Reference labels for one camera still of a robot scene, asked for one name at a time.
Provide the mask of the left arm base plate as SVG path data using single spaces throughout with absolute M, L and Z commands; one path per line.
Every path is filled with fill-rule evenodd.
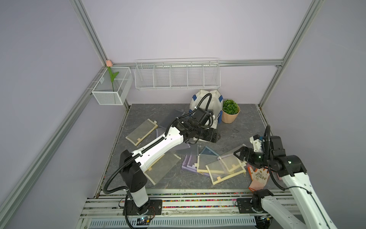
M 128 216 L 161 215 L 162 210 L 162 199 L 149 199 L 141 207 L 137 207 L 133 200 L 127 200 L 127 203 L 124 205 L 123 215 L 126 213 Z

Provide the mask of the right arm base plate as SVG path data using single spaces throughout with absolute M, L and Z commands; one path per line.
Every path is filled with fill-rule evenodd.
M 238 198 L 234 205 L 238 208 L 240 214 L 266 213 L 261 201 L 256 198 Z

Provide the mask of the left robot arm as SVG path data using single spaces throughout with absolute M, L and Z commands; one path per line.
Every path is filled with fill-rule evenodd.
M 129 152 L 121 153 L 119 168 L 112 173 L 103 187 L 104 194 L 112 194 L 120 190 L 127 192 L 138 208 L 145 207 L 150 200 L 145 185 L 147 177 L 144 174 L 161 156 L 172 148 L 199 140 L 215 143 L 220 135 L 215 128 L 214 114 L 203 108 L 196 108 L 180 117 L 173 119 L 165 132 L 146 146 Z

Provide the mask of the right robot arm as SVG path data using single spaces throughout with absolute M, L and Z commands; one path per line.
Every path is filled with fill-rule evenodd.
M 335 229 L 336 225 L 312 187 L 303 162 L 296 155 L 286 154 L 281 137 L 255 135 L 250 142 L 252 148 L 241 147 L 234 156 L 257 169 L 267 169 L 280 190 L 290 191 L 304 220 L 293 216 L 267 189 L 253 192 L 253 211 L 266 213 L 284 229 Z

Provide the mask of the purple mesh pouch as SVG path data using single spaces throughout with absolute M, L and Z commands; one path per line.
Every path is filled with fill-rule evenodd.
M 245 144 L 241 144 L 238 147 L 236 147 L 236 148 L 234 148 L 232 150 L 229 150 L 228 152 L 220 155 L 217 159 L 220 160 L 220 159 L 223 159 L 223 158 L 228 157 L 228 156 L 233 156 L 234 155 L 234 152 L 237 151 L 237 150 L 239 150 L 241 147 L 246 147 L 246 145 Z

